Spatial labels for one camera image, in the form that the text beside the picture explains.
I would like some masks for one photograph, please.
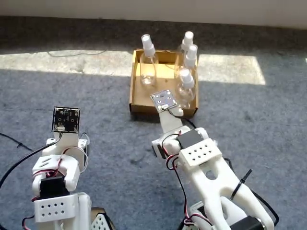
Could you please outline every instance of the cardboard tray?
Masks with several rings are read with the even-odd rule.
[[[132,114],[158,114],[150,94],[169,89],[175,96],[175,88],[177,87],[174,79],[174,63],[176,53],[167,50],[156,50],[159,58],[157,68],[157,84],[150,91],[145,88],[140,81],[140,57],[143,53],[142,49],[133,52],[133,64],[130,83],[130,112]],[[197,75],[195,80],[196,96],[191,103],[190,109],[184,109],[184,117],[191,118],[198,110],[198,81]]]

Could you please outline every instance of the cable tie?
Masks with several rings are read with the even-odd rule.
[[[252,170],[248,170],[248,172],[245,174],[245,176],[243,178],[240,179],[240,182],[238,183],[238,185],[236,186],[236,188],[234,189],[233,193],[231,194],[230,200],[233,200],[236,193],[238,192],[239,188],[241,187],[242,184],[245,183],[245,181],[247,180],[247,178],[249,177],[249,175],[251,174]]]

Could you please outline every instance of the white wall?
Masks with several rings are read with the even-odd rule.
[[[268,25],[307,29],[307,0],[0,0],[0,15]]]

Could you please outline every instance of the white spray nozzle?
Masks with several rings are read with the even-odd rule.
[[[195,61],[197,59],[197,45],[191,45],[187,52],[184,60],[184,64],[187,68],[192,68],[195,66]]]
[[[154,45],[149,34],[142,36],[143,50],[147,57],[152,57],[155,54]]]
[[[184,38],[182,40],[182,44],[181,44],[181,48],[184,51],[188,51],[189,46],[193,44],[193,37],[194,37],[193,32],[186,31],[186,33],[184,34]]]
[[[189,69],[182,69],[179,75],[184,88],[191,89],[194,87],[195,82]]]

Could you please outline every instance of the clear plastic bottle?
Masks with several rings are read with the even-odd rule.
[[[184,66],[184,59],[187,55],[190,45],[193,44],[194,34],[191,31],[187,31],[184,35],[181,45],[177,49],[175,67],[174,67],[174,76],[175,80],[179,80],[179,71]]]
[[[182,108],[189,109],[190,103],[195,98],[195,81],[189,69],[181,69],[179,77],[180,83],[176,89],[176,97]]]
[[[196,59],[197,59],[197,45],[190,45],[188,52],[184,58],[184,68],[189,69],[194,81],[196,80],[197,75],[197,67],[195,65]]]
[[[142,36],[142,43],[144,53],[140,58],[141,83],[143,85],[154,86],[157,79],[159,60],[149,34]]]

